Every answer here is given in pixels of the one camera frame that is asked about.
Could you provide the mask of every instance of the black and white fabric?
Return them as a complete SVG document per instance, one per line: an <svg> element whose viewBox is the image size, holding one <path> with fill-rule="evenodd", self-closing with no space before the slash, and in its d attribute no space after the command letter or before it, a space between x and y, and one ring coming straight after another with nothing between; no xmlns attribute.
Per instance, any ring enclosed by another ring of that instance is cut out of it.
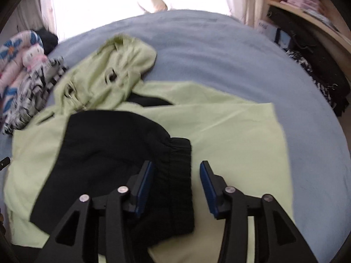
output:
<svg viewBox="0 0 351 263"><path fill-rule="evenodd" d="M297 50L291 50L291 49L284 49L287 55L294 59L296 63L298 63L310 76L312 82L316 85L316 87L320 90L320 92L323 94L324 98L326 101L329 103L332 109L335 108L336 103L333 101L329 89L327 88L328 85L323 84L321 80L319 80L313 73L313 69L311 65L308 63L308 61L302 56L300 52Z"/></svg>
<svg viewBox="0 0 351 263"><path fill-rule="evenodd" d="M46 105L50 92L66 72L63 58L49 59L38 69L28 72L14 97L2 133L23 129Z"/></svg>

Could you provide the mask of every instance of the wooden shelf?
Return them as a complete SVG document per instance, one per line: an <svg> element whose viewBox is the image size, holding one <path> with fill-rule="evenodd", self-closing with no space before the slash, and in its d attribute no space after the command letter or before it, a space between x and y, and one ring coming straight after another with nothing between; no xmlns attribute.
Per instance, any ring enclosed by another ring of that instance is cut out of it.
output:
<svg viewBox="0 0 351 263"><path fill-rule="evenodd" d="M304 20L310 22L317 28L321 29L324 33L328 34L335 42L341 45L344 49L347 50L349 54L351 54L351 44L349 44L341 34L333 31L331 28L323 24L321 21L317 20L316 18L310 16L309 14L304 13L302 10L295 8L293 6L285 5L276 1L268 0L268 5L275 6L281 8L285 11L293 13Z"/></svg>

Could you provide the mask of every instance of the green fabric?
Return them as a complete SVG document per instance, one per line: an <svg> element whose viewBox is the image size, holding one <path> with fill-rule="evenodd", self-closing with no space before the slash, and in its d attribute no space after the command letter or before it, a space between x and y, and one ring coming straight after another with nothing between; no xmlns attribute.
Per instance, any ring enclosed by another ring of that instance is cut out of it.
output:
<svg viewBox="0 0 351 263"><path fill-rule="evenodd" d="M137 39L132 40L140 45ZM272 104L256 104L192 82L143 83L140 73L152 66L155 55L140 58L143 66L133 67L132 63L138 59L133 58L121 67L121 60L127 58L115 58L120 51L113 49L111 43L108 41L102 51L73 68L55 90L56 105L38 114L25 130L14 134L12 164L4 190L14 244L42 247L48 237L29 222L29 216L54 166L69 116L81 109L135 112L162 125L171 137L191 141L195 231L151 248L156 263L218 260L224 221L215 220L209 213L199 177L202 160L208 160L215 173L245 194L258 197L273 194L293 218L287 147ZM138 52L136 57L154 53L148 46L143 49L124 52ZM119 69L116 70L119 76L117 82L106 84L105 75L111 67ZM77 100L64 97L69 82L75 85ZM143 108L124 102L131 90L161 97L174 105ZM55 116L45 120L53 112ZM248 262L253 262L253 223L251 220L249 223Z"/></svg>

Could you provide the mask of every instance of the bed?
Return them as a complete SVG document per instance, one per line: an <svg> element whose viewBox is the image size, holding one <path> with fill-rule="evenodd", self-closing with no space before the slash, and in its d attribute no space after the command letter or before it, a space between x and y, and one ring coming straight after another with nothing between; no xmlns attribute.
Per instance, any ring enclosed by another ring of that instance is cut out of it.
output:
<svg viewBox="0 0 351 263"><path fill-rule="evenodd" d="M329 262L351 230L350 153L336 116L305 71L237 20L189 10L108 24L62 42L50 57L63 56L72 67L120 32L156 49L145 81L191 80L275 105L288 144L295 223L318 261ZM6 156L11 156L11 139L1 135L0 159ZM2 189L0 197L3 209Z"/></svg>

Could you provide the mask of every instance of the pink plush toy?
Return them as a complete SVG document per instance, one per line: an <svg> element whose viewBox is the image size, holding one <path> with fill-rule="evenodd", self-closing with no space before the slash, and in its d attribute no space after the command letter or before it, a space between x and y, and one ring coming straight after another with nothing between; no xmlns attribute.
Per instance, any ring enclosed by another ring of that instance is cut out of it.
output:
<svg viewBox="0 0 351 263"><path fill-rule="evenodd" d="M27 72L30 72L36 70L43 62L46 62L48 58L44 54L44 49L36 43L23 54L22 60L24 67L27 68Z"/></svg>

